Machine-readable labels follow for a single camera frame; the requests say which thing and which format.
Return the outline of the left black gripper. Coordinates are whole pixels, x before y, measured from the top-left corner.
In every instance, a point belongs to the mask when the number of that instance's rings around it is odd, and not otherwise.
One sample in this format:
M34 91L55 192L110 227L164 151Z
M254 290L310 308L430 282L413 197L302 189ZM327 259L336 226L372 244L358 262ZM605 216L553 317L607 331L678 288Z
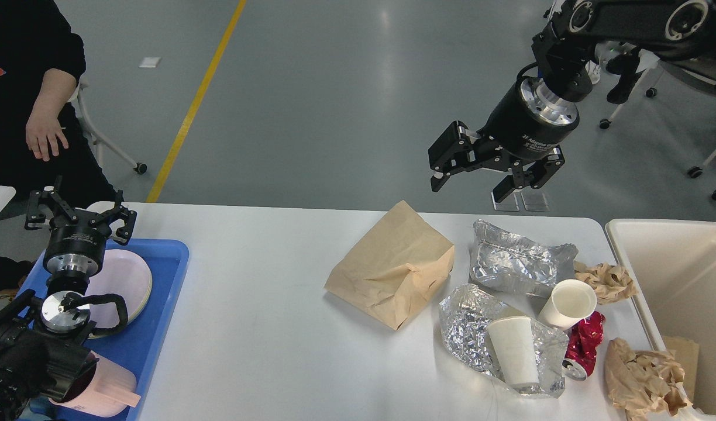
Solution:
M26 207L26 231L50 229L50 240L43 257L43 268L50 274L75 270L88 277L98 274L104 263L106 242L127 245L132 237L137 213L123 205L123 190L115 195L113 208L89 218L89 224L72 224L72 207L59 192L62 176L50 189L32 190Z

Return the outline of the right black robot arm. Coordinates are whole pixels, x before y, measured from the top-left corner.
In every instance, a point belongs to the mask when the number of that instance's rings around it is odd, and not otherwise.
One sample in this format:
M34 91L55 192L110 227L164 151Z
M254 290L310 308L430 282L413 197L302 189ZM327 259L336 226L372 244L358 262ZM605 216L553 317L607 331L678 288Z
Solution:
M566 162L561 142L580 122L577 104L593 90L588 62L619 76L608 101L625 103L641 72L641 52L677 67L716 94L716 1L566 1L532 39L524 67L486 125L459 120L428 149L438 192L448 179L479 168L505 173L495 202L538 189Z

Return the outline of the seated person's hand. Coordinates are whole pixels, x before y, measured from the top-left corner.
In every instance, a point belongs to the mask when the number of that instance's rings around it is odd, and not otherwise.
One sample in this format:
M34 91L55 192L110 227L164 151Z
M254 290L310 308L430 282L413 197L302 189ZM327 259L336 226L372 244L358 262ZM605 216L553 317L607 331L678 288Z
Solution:
M25 141L35 159L48 162L69 143L53 110L34 107L25 128Z

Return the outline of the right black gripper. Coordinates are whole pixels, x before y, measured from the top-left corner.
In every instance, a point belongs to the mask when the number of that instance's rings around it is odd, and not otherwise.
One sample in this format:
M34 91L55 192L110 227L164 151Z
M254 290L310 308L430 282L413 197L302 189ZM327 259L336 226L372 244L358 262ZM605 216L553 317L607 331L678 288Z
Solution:
M566 162L559 144L580 123L575 103L558 99L542 79L519 77L478 132L455 120L428 149L431 190L453 175L484 168L507 173L492 194L541 188Z

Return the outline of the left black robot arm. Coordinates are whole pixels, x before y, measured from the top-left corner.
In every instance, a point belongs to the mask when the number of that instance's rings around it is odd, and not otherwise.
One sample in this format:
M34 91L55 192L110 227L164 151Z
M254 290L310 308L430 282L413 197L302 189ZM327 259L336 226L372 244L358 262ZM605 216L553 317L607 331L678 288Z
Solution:
M17 419L29 400L44 395L64 402L98 373L98 358L84 342L91 334L112 335L128 325L120 294L87 294L104 266L108 240L130 241L136 212L118 190L102 213L75 208L60 195L61 177L50 190L29 197L25 229L48 229L42 266L49 273L45 298L24 290L0 310L0 420Z

